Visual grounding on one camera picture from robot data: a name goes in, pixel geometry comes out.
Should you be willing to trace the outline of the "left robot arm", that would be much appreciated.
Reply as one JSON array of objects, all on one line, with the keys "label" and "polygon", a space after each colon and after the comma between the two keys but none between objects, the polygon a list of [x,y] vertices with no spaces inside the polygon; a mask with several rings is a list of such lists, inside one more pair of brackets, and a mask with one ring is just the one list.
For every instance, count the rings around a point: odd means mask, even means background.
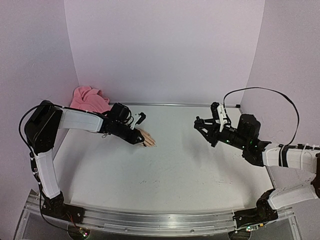
[{"label": "left robot arm", "polygon": [[141,124],[146,115],[143,112],[132,114],[121,103],[115,103],[110,110],[98,113],[44,100],[26,114],[30,117],[26,122],[19,122],[19,135],[30,150],[31,170],[46,208],[58,219],[64,218],[68,213],[54,167],[53,150],[59,130],[114,135],[131,145],[145,140],[136,125]]}]

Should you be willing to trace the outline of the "black nail polish bottle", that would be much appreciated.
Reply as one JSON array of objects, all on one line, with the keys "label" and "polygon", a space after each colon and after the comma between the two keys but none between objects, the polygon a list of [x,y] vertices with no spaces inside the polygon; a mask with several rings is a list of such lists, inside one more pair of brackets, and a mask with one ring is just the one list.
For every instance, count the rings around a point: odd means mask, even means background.
[{"label": "black nail polish bottle", "polygon": [[197,116],[195,122],[196,123],[201,123],[201,121],[202,121],[202,119],[199,116]]}]

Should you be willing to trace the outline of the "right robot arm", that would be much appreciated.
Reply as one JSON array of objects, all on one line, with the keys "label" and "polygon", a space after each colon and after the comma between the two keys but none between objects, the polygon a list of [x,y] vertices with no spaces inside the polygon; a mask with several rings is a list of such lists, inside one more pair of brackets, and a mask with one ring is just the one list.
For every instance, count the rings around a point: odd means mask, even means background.
[{"label": "right robot arm", "polygon": [[254,208],[233,215],[237,229],[266,224],[278,218],[278,210],[320,197],[320,148],[308,144],[272,146],[259,140],[261,124],[252,114],[242,114],[237,128],[224,126],[216,117],[196,117],[194,128],[215,147],[221,142],[242,151],[242,157],[257,167],[280,167],[309,172],[314,176],[292,187],[272,188],[264,192]]}]

